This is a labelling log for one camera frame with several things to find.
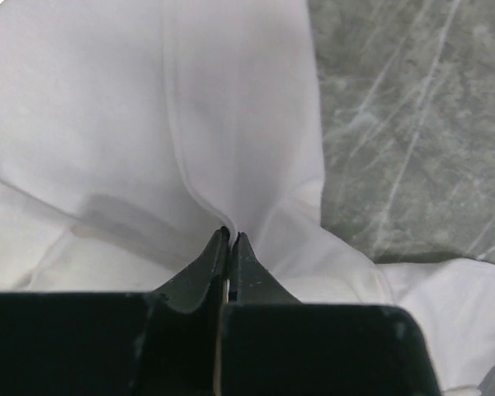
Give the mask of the white t shirt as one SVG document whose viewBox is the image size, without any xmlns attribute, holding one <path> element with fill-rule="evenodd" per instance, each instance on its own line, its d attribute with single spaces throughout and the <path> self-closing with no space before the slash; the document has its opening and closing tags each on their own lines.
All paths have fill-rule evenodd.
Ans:
<svg viewBox="0 0 495 396">
<path fill-rule="evenodd" d="M 304 1 L 0 6 L 0 291 L 149 290 L 227 225 L 305 303 L 397 305 L 444 395 L 495 365 L 495 266 L 375 265 L 320 224 Z"/>
</svg>

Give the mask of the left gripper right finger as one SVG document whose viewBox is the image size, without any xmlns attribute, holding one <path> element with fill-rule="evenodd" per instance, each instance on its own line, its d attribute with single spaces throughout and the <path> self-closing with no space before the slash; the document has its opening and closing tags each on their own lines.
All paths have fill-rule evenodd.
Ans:
<svg viewBox="0 0 495 396">
<path fill-rule="evenodd" d="M 422 332 L 405 310 L 302 303 L 257 260 L 244 233 L 233 245 L 229 276 L 221 394 L 439 394 Z"/>
</svg>

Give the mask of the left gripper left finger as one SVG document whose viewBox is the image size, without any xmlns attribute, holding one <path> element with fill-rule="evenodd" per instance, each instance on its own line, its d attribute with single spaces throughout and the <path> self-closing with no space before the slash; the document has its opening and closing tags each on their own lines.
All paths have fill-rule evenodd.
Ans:
<svg viewBox="0 0 495 396">
<path fill-rule="evenodd" d="M 0 395 L 211 395 L 229 231 L 153 291 L 0 293 Z"/>
</svg>

